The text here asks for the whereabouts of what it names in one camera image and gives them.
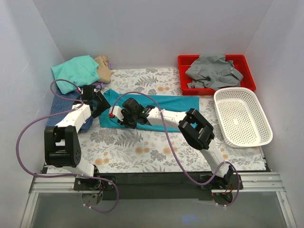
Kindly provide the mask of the lavender folded garment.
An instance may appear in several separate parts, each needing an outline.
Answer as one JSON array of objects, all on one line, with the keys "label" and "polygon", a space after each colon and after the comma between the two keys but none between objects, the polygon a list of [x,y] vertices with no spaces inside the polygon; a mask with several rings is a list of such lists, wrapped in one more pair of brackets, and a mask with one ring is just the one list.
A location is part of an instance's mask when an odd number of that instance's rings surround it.
[{"label": "lavender folded garment", "polygon": [[106,84],[111,82],[111,77],[114,72],[110,69],[108,61],[98,61],[97,74],[99,79],[93,83],[93,85],[104,89]]}]

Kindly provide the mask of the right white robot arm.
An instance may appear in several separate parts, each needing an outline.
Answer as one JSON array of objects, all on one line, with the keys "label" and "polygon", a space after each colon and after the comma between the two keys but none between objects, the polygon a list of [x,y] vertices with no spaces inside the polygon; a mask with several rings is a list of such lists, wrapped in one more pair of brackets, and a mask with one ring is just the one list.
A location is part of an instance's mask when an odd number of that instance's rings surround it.
[{"label": "right white robot arm", "polygon": [[[122,107],[114,105],[110,108],[111,118],[116,117],[118,123],[127,128],[135,129],[138,124],[149,126],[163,126],[173,156],[182,172],[191,182],[199,186],[209,184],[217,185],[221,189],[227,188],[232,183],[233,168],[222,157],[214,142],[213,126],[194,108],[187,112],[174,112],[161,109],[153,100],[155,106],[146,107],[139,104],[134,98],[128,98]],[[177,158],[173,145],[168,135],[168,128],[177,129],[183,135],[190,147],[201,152],[208,162],[212,176],[206,182],[194,180],[184,169]]]}]

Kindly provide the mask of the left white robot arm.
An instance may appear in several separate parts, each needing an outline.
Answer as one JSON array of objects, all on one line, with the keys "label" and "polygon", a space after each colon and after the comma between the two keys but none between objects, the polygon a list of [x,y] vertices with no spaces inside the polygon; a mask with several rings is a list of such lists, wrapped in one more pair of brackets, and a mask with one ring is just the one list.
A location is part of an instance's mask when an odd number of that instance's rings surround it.
[{"label": "left white robot arm", "polygon": [[85,85],[79,97],[74,102],[66,117],[54,126],[46,127],[44,131],[45,162],[56,168],[63,168],[78,176],[79,183],[86,185],[90,190],[101,187],[101,178],[97,175],[98,168],[82,158],[81,147],[77,133],[83,124],[90,118],[96,118],[107,109],[110,104],[95,85]]}]

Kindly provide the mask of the mint green folded shirt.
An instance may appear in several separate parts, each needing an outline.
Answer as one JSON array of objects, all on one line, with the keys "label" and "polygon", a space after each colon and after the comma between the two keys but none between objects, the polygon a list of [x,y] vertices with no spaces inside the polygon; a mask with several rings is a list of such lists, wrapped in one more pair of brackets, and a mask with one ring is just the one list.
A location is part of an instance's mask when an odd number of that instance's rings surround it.
[{"label": "mint green folded shirt", "polygon": [[74,57],[51,68],[55,80],[65,79],[78,87],[90,85],[99,80],[99,65],[89,55]]}]

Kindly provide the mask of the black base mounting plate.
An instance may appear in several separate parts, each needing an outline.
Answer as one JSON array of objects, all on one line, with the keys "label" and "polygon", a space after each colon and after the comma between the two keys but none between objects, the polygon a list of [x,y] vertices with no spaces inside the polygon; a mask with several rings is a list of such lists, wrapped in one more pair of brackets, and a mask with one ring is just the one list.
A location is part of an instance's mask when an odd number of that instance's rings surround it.
[{"label": "black base mounting plate", "polygon": [[103,181],[76,178],[74,190],[89,193],[103,192],[104,200],[199,199],[212,200],[212,191],[225,192],[232,200],[234,190],[243,189],[241,177],[215,177],[211,183],[198,186],[182,172],[98,173]]}]

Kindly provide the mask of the beige folded garment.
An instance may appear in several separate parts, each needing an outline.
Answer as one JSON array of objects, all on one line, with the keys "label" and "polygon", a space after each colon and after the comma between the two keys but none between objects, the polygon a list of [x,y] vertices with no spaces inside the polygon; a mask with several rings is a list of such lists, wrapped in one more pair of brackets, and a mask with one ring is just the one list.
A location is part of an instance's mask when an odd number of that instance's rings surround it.
[{"label": "beige folded garment", "polygon": [[98,56],[94,58],[94,61],[98,64],[97,74],[99,76],[98,82],[110,83],[111,76],[114,72],[109,67],[109,58],[106,56]]}]

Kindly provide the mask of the red plastic tray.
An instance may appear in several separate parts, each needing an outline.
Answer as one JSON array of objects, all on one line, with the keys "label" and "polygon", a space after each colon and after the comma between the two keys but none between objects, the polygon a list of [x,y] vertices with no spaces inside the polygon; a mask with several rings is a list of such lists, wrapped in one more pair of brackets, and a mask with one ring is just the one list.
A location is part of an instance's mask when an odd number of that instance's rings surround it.
[{"label": "red plastic tray", "polygon": [[[199,55],[179,55],[178,69],[180,75],[180,88],[183,95],[214,95],[215,91],[210,88],[189,88],[188,83],[192,79],[186,75],[186,71],[191,64],[199,58]],[[252,78],[244,55],[226,55],[226,60],[232,60],[235,68],[243,75],[243,80],[240,82],[241,87],[245,87],[252,91],[256,90],[255,82]]]}]

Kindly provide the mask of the teal t shirt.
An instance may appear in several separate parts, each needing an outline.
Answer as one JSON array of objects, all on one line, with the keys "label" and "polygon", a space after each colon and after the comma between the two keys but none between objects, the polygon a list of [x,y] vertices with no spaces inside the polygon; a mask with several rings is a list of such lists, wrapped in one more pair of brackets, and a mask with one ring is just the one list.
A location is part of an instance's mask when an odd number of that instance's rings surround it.
[{"label": "teal t shirt", "polygon": [[[199,98],[187,96],[163,96],[163,95],[145,95],[138,93],[118,94],[110,89],[104,92],[104,97],[109,102],[110,106],[119,106],[123,108],[123,103],[128,98],[134,98],[139,104],[147,109],[146,114],[148,123],[145,125],[137,124],[137,129],[159,132],[184,132],[182,128],[185,126],[190,130],[193,127],[190,125],[190,113],[194,111],[199,113]],[[126,128],[118,123],[118,118],[110,118],[109,110],[99,116],[101,127],[107,128]]]}]

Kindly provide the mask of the blue checkered folded shirt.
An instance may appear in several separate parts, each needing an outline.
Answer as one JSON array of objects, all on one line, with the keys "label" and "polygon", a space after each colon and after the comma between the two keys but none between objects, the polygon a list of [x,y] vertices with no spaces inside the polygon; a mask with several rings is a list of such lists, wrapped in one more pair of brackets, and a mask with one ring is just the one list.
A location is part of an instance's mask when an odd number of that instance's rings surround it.
[{"label": "blue checkered folded shirt", "polygon": [[[56,94],[59,96],[62,96],[64,98],[67,99],[79,99],[79,93],[77,91],[72,91],[66,95],[62,94],[61,91],[59,89],[56,90]],[[74,104],[74,101],[68,101],[68,100],[64,100],[62,98],[59,98],[57,96],[54,96],[53,99],[53,103],[51,106],[51,112],[50,114],[56,114],[56,113],[61,113],[67,110],[71,110],[72,106]],[[46,123],[46,127],[49,126],[55,126],[57,123],[59,123],[60,121],[62,121],[67,114],[61,114],[61,115],[57,115],[57,116],[53,116],[48,118],[47,123]],[[85,124],[83,124],[79,130],[79,133],[86,133],[89,131],[89,129],[91,128],[91,125],[93,123],[93,117],[89,117],[86,121]]]}]

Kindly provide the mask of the grey crumpled shirt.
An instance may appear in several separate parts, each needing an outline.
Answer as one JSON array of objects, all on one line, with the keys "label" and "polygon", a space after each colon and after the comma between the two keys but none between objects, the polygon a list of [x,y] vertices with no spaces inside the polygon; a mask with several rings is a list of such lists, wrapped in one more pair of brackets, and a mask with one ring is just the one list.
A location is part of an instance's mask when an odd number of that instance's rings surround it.
[{"label": "grey crumpled shirt", "polygon": [[209,88],[215,91],[224,87],[239,87],[244,76],[232,60],[224,54],[200,55],[186,71],[192,81],[188,88]]}]

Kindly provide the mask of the floral patterned table mat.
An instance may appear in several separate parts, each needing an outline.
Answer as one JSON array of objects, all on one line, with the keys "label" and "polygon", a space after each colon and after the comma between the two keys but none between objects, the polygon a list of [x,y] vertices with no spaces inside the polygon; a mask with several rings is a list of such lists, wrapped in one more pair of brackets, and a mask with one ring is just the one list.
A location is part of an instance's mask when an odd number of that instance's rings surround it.
[{"label": "floral patterned table mat", "polygon": [[[181,95],[180,76],[176,68],[115,70],[105,86],[124,94],[139,91],[147,95]],[[264,154],[258,147],[232,148],[222,137],[212,96],[199,97],[200,113],[214,128],[215,143],[226,161],[238,171],[265,171]],[[78,136],[82,155],[100,172],[176,172],[176,162],[163,132],[138,129],[102,128],[98,119],[90,130]],[[182,134],[170,133],[178,160],[187,171],[209,171],[203,155],[188,146]]]}]

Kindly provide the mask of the white perforated plastic basket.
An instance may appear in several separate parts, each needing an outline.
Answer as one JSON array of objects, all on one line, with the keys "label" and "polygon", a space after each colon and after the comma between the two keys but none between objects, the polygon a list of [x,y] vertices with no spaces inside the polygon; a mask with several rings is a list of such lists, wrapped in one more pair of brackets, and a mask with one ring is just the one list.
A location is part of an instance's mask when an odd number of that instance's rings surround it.
[{"label": "white perforated plastic basket", "polygon": [[272,141],[272,129],[253,91],[244,87],[222,88],[214,94],[214,105],[228,146],[260,147]]}]

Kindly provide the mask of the aluminium frame rail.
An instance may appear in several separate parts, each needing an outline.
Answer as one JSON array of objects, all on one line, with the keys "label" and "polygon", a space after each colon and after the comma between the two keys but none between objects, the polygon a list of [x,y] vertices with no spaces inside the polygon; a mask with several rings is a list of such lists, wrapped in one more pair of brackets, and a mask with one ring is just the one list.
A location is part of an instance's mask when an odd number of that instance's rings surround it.
[{"label": "aluminium frame rail", "polygon": [[[243,184],[243,192],[275,192],[279,200],[287,227],[295,228],[296,222],[291,212],[285,187],[277,172],[242,172],[239,174]],[[84,193],[93,194],[95,190],[75,190],[80,186],[80,181],[74,177],[39,178],[34,177],[26,209],[21,222],[22,228],[29,228],[32,225],[32,218],[38,201],[39,193]]]}]

